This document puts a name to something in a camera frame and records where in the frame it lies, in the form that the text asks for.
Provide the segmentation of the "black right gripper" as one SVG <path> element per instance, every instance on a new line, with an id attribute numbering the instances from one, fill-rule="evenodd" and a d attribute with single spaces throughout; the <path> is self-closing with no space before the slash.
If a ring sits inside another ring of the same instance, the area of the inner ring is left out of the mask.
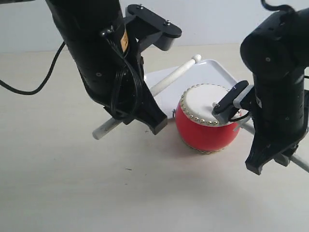
<path id="1" fill-rule="evenodd" d="M 283 139 L 300 132 L 305 115 L 304 70 L 297 68 L 285 76 L 254 75 L 256 107 L 253 110 L 255 134 L 246 168 L 260 175 L 263 166 L 271 160 L 287 167 L 298 143 L 288 144 Z"/>

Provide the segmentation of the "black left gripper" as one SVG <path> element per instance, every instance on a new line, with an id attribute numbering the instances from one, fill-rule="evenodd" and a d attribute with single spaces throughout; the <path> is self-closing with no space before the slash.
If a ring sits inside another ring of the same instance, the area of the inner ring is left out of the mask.
<path id="1" fill-rule="evenodd" d="M 168 123 L 142 79 L 143 57 L 124 22 L 83 26 L 82 77 L 89 96 L 116 119 L 136 119 L 157 135 Z"/>

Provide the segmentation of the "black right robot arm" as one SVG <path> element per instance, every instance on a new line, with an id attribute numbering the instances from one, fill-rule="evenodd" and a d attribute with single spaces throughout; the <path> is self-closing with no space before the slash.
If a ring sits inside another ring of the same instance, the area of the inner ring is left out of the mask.
<path id="1" fill-rule="evenodd" d="M 271 14 L 243 40 L 240 55 L 254 83 L 248 110 L 255 133 L 245 164 L 259 175 L 278 155 L 290 157 L 308 132 L 308 9 L 285 5 Z"/>

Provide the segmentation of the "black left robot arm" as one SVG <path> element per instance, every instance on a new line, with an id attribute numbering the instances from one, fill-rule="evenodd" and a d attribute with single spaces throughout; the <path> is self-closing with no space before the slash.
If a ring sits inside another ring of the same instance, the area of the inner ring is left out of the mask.
<path id="1" fill-rule="evenodd" d="M 89 97 L 115 119 L 146 124 L 157 134 L 167 116 L 144 81 L 142 51 L 154 44 L 170 48 L 158 23 L 163 19 L 141 9 L 123 16 L 117 0 L 49 0 L 47 5 L 81 76 Z"/>

